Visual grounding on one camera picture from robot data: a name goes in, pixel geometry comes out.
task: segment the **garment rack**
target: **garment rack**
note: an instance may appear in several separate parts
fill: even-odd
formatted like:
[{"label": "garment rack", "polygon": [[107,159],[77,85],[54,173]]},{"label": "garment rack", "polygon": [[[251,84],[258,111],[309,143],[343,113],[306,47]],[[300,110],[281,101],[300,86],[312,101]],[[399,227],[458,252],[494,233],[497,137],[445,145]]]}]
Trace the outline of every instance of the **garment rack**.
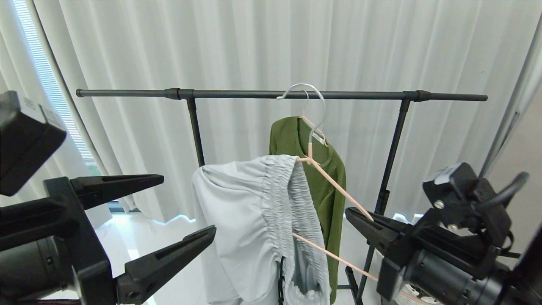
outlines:
[{"label": "garment rack", "polygon": [[[421,102],[426,100],[465,100],[465,101],[486,101],[487,96],[481,94],[455,94],[455,93],[431,93],[428,91],[402,91],[402,92],[362,92],[362,91],[321,91],[325,99],[352,99],[352,100],[400,100],[401,106],[399,108],[399,116],[395,125],[395,131],[393,132],[393,139],[391,140],[390,151],[388,153],[388,160],[386,161],[386,167],[384,168],[384,174],[382,176],[382,183],[378,192],[378,198],[375,207],[375,213],[383,215],[388,204],[388,198],[390,191],[388,188],[388,181],[390,179],[391,167],[395,159],[397,147],[399,145],[399,139],[401,132],[403,131],[403,125],[405,118],[407,117],[408,108],[411,102]],[[198,115],[196,111],[196,99],[208,98],[208,99],[276,99],[284,94],[284,91],[250,91],[250,90],[194,90],[194,89],[180,89],[170,88],[165,90],[85,90],[77,89],[76,95],[78,97],[163,97],[176,100],[186,100],[188,112],[190,114],[190,122],[192,125],[192,133],[194,137],[196,155],[198,158],[199,166],[205,165],[203,157],[203,148],[201,136],[199,133]],[[306,99],[307,93],[305,91],[290,91],[285,99]],[[318,99],[316,92],[308,93],[309,99]],[[371,267],[372,257],[375,252],[375,247],[370,245],[365,258],[365,265],[363,270],[369,271]],[[352,268],[349,266],[345,269],[346,277],[348,279],[348,285],[338,285],[338,289],[350,289],[352,297],[354,298],[355,305],[363,305],[362,295],[365,289],[365,283],[367,277],[362,276],[359,285],[356,283],[356,278]]]}]

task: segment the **black drawstring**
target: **black drawstring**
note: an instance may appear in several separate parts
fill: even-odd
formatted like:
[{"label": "black drawstring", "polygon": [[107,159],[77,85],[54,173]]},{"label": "black drawstring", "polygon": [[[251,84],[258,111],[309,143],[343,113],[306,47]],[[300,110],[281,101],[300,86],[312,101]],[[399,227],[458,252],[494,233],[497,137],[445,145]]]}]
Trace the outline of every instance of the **black drawstring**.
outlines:
[{"label": "black drawstring", "polygon": [[284,282],[284,273],[282,271],[282,264],[284,262],[284,256],[280,259],[280,274],[279,274],[279,305],[284,304],[284,291],[282,288],[282,282]]}]

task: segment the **sweater neckline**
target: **sweater neckline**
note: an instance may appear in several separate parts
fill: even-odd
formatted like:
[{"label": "sweater neckline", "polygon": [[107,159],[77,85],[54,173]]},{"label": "sweater neckline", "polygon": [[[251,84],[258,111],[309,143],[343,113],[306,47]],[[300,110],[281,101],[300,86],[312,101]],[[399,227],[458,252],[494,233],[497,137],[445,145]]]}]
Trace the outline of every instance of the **sweater neckline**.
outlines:
[{"label": "sweater neckline", "polygon": [[[305,121],[304,121],[302,118],[300,118],[300,117],[292,117],[292,118],[295,120],[295,124],[294,124],[294,126],[295,126],[295,142],[296,142],[296,145],[297,145],[297,149],[298,149],[298,151],[299,151],[299,153],[300,153],[299,156],[300,156],[301,158],[303,158],[303,157],[307,156],[308,151],[305,152],[305,151],[303,150],[303,146],[301,145],[301,142],[300,142],[300,139],[299,139],[299,137],[300,137],[300,134],[299,134],[299,127],[301,127],[301,128],[307,128],[307,129],[309,129],[309,130],[311,130],[312,127],[309,126],[309,125],[307,124],[307,122],[305,122]],[[326,160],[325,162],[323,162],[323,163],[320,163],[319,160],[315,160],[315,161],[317,161],[318,163],[320,163],[320,167],[324,168],[324,167],[328,166],[328,165],[331,163],[331,159],[333,159],[333,147],[328,143],[328,144],[327,144],[327,160]]]}]

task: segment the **garment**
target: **garment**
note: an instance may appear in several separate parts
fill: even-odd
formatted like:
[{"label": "garment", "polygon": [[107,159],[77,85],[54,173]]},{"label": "garment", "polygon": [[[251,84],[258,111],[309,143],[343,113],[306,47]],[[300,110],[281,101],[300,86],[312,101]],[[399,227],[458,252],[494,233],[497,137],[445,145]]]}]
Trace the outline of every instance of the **garment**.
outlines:
[{"label": "garment", "polygon": [[[305,157],[308,154],[308,136],[311,127],[299,117],[280,119],[271,126],[269,140],[270,155],[292,155]],[[343,161],[335,149],[326,147],[313,139],[313,159],[344,189],[346,189],[346,171]],[[343,229],[344,196],[339,193],[312,165],[304,163],[305,174],[311,190],[314,208],[318,214],[326,249],[339,255],[340,237]],[[337,275],[339,262],[328,257],[331,303],[337,294]]]},{"label": "garment", "polygon": [[277,305],[283,259],[284,304],[329,305],[326,255],[301,163],[264,156],[199,168],[192,177],[196,223],[216,226],[201,254],[207,302]]}]

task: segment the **window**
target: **window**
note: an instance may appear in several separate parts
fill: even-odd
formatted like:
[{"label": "window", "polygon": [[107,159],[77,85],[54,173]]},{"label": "window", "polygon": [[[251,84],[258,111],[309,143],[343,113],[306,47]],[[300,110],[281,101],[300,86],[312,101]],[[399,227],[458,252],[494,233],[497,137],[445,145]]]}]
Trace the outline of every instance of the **window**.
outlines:
[{"label": "window", "polygon": [[24,31],[24,35],[27,38],[32,57],[34,59],[34,64],[36,66],[37,72],[40,75],[41,83],[45,88],[47,96],[53,103],[56,108],[56,112],[64,121],[66,128],[72,137],[75,145],[79,149],[81,156],[84,161],[87,162],[87,166],[93,166],[95,168],[94,160],[92,158],[91,151],[88,149],[87,145],[83,141],[83,138],[79,134],[75,122],[73,121],[72,114],[69,112],[68,104],[62,96],[62,91],[59,88],[56,78],[51,69],[51,65],[47,60],[47,56],[43,51],[40,40],[37,36],[36,28],[34,27],[34,22],[30,17],[30,12],[28,11],[27,4],[24,0],[12,0],[17,12],[17,16],[21,21],[21,26]]}]

